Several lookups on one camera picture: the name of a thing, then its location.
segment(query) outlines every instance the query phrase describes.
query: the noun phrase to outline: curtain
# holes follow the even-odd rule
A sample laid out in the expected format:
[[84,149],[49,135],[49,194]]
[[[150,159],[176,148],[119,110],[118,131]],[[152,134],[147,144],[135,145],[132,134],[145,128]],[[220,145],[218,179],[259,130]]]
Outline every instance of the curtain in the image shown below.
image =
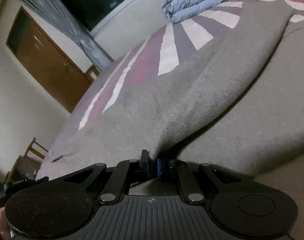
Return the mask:
[[37,15],[73,40],[102,71],[112,62],[111,57],[93,40],[60,0],[21,0]]

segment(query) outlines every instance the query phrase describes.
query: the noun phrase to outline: brown wooden door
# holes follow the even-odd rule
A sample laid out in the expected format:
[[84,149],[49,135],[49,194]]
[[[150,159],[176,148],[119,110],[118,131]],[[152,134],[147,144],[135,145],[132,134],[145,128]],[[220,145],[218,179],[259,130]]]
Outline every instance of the brown wooden door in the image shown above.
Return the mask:
[[90,86],[84,74],[71,64],[34,21],[25,28],[16,57],[70,113]]

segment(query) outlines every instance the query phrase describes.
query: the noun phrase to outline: logo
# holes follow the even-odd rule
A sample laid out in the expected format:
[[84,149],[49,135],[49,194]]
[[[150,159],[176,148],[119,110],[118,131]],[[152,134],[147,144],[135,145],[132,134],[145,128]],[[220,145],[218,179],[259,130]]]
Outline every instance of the logo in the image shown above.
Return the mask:
[[148,201],[149,201],[150,203],[154,203],[154,202],[156,201],[156,199],[155,199],[155,198],[149,198]]

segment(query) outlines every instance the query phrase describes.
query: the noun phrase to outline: wooden chair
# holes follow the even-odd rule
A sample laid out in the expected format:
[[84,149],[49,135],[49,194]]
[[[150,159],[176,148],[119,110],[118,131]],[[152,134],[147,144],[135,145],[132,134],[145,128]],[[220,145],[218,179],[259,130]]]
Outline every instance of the wooden chair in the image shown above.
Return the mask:
[[36,155],[37,157],[41,158],[42,160],[44,160],[44,155],[42,153],[40,153],[39,151],[37,151],[35,148],[33,148],[33,145],[36,144],[38,145],[42,150],[44,150],[45,152],[48,152],[47,149],[45,149],[43,146],[41,146],[39,143],[36,142],[36,138],[34,137],[32,142],[30,143],[30,145],[28,146],[27,150],[25,151],[25,154],[22,156],[20,155],[17,160],[15,161],[11,171],[9,171],[7,173],[6,179],[5,179],[5,183],[9,183],[11,180],[12,175],[14,174],[14,172],[16,170],[18,170],[20,172],[20,170],[24,169],[23,166],[26,166],[28,168],[31,168],[31,166],[34,166],[35,169],[39,169],[41,163],[38,162],[37,160],[34,160],[33,158],[28,156],[28,153],[31,152],[34,155]]

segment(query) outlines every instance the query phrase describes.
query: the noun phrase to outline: ribbed gray panel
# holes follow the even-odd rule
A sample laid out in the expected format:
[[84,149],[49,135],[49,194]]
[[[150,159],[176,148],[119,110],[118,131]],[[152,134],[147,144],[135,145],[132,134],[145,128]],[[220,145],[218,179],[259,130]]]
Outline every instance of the ribbed gray panel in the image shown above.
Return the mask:
[[182,203],[179,196],[125,196],[117,205],[101,207],[88,225],[61,239],[240,240],[217,227],[204,208]]

